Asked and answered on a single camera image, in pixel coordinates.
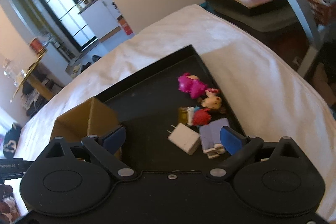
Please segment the person's left hand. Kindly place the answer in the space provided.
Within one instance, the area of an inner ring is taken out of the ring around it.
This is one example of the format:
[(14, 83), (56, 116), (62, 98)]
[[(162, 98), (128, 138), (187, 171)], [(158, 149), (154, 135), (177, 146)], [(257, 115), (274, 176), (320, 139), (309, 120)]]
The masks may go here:
[(1, 223), (13, 223), (20, 217), (13, 188), (9, 185), (1, 184), (0, 207)]

